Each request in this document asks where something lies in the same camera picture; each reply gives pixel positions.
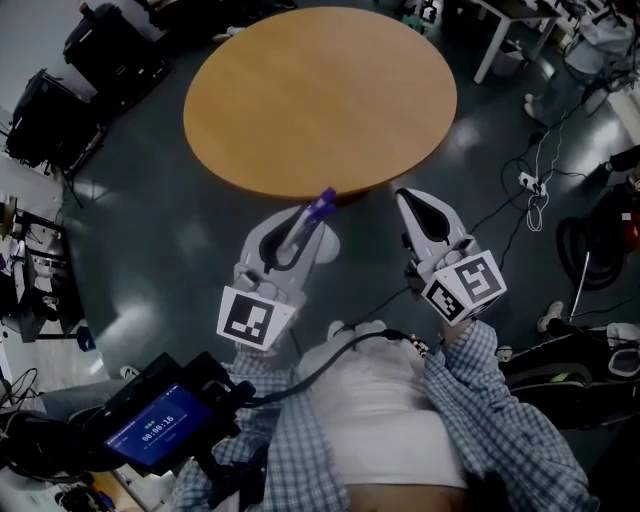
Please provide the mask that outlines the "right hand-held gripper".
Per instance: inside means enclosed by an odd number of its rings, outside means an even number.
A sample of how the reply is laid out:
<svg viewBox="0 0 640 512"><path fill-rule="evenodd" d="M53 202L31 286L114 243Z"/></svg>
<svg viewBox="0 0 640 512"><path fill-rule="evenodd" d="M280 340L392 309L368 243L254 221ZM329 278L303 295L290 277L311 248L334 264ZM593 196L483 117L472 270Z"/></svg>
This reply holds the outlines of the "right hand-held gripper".
<svg viewBox="0 0 640 512"><path fill-rule="evenodd" d="M421 262L413 257L405 270L407 284L449 326L477 316L506 292L492 253L466 235L451 206L416 189L400 188L395 196L408 247L415 256L440 256Z"/></svg>

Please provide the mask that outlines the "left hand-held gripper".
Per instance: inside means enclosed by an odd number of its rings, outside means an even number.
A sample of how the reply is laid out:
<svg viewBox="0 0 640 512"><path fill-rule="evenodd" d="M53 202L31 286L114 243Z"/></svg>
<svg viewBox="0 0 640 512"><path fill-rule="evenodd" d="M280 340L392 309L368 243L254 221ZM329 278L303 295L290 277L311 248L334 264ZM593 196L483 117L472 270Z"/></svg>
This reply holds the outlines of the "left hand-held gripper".
<svg viewBox="0 0 640 512"><path fill-rule="evenodd" d="M218 335L267 351L293 324L306 300L303 286L326 228L324 222L303 228L283 248L301 210L277 212L247 236L234 282L223 290Z"/></svg>

